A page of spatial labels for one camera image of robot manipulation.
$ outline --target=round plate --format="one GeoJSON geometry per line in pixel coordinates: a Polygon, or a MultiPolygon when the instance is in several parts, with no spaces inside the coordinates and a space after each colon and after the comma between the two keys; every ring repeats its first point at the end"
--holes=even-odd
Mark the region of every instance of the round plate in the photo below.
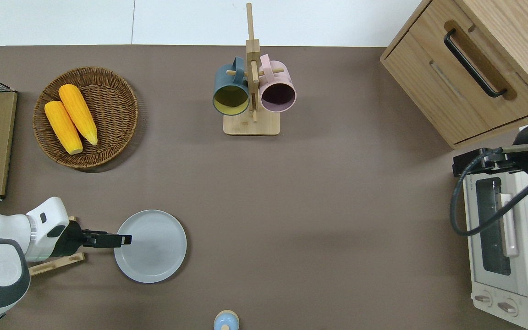
{"type": "Polygon", "coordinates": [[[138,124],[138,99],[130,85],[111,70],[102,67],[78,67],[50,82],[40,94],[32,127],[40,148],[61,165],[90,169],[114,159],[130,142],[138,124]],[[58,89],[64,84],[77,86],[91,111],[97,127],[96,146],[82,140],[82,152],[69,154],[62,147],[46,118],[44,105],[60,101],[58,89]]]}
{"type": "Polygon", "coordinates": [[[166,280],[182,264],[187,236],[172,215],[147,209],[130,216],[117,231],[132,235],[132,244],[114,249],[115,260],[130,279],[142,283],[166,280]]]}

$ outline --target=wicker basket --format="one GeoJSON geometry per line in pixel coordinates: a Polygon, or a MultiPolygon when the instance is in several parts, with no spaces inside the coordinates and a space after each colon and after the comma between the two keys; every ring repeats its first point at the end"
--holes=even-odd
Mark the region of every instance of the wicker basket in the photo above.
{"type": "Polygon", "coordinates": [[[33,115],[33,129],[42,150],[56,163],[74,169],[89,169],[107,163],[124,150],[138,123],[138,100],[130,85],[102,67],[79,67],[52,81],[40,94],[33,115]],[[82,152],[70,155],[61,145],[46,118],[44,105],[61,100],[63,84],[77,86],[97,126],[96,146],[82,138],[82,152]]]}

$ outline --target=wooden base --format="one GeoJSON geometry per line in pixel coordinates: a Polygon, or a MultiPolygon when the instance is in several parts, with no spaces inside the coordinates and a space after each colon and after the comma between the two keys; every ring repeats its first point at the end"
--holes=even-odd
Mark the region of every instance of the wooden base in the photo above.
{"type": "Polygon", "coordinates": [[[224,133],[228,135],[278,135],[281,132],[281,115],[268,110],[256,112],[258,122],[254,123],[252,111],[239,115],[224,115],[224,133]]]}

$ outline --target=mug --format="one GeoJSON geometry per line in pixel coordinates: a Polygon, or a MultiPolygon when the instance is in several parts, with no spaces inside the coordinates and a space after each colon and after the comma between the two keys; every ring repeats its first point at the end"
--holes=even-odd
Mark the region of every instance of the mug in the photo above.
{"type": "Polygon", "coordinates": [[[289,110],[296,100],[295,86],[289,75],[289,71],[282,62],[270,61],[268,54],[260,56],[262,66],[260,71],[264,76],[260,77],[260,105],[272,112],[283,112],[289,110]],[[283,69],[283,72],[273,73],[273,69],[283,69]]]}
{"type": "Polygon", "coordinates": [[[239,115],[248,108],[248,78],[243,73],[243,58],[236,57],[233,64],[223,65],[215,74],[213,106],[226,116],[239,115]],[[228,75],[228,70],[235,75],[228,75]]]}

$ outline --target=yellow corn cob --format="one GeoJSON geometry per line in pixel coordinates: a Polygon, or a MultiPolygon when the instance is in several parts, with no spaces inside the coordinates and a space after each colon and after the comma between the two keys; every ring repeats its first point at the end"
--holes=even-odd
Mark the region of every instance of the yellow corn cob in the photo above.
{"type": "Polygon", "coordinates": [[[63,84],[58,90],[60,99],[73,123],[86,140],[97,145],[97,127],[79,88],[74,84],[63,84]]]}
{"type": "Polygon", "coordinates": [[[83,144],[80,141],[79,133],[71,121],[69,114],[60,101],[52,101],[44,105],[46,118],[56,134],[56,137],[69,154],[82,152],[83,144]]]}

